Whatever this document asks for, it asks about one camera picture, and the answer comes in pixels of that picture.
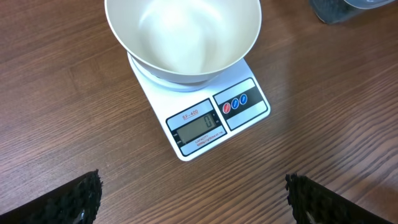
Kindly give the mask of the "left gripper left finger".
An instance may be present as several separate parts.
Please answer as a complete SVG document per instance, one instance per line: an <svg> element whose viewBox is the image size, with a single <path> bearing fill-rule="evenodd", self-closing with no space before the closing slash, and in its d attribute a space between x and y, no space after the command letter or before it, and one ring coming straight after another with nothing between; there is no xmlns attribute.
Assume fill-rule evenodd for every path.
<svg viewBox="0 0 398 224"><path fill-rule="evenodd" d="M101 205L98 170L82 176L1 215L1 223L91 224Z"/></svg>

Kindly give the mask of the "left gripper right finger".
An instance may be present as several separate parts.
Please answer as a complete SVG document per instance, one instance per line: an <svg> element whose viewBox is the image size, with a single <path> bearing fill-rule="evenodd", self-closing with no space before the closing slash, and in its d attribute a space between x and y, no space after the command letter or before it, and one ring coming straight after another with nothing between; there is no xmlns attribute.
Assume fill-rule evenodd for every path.
<svg viewBox="0 0 398 224"><path fill-rule="evenodd" d="M285 176L287 203L299 224L393 224L393 203L363 208L334 191L296 173Z"/></svg>

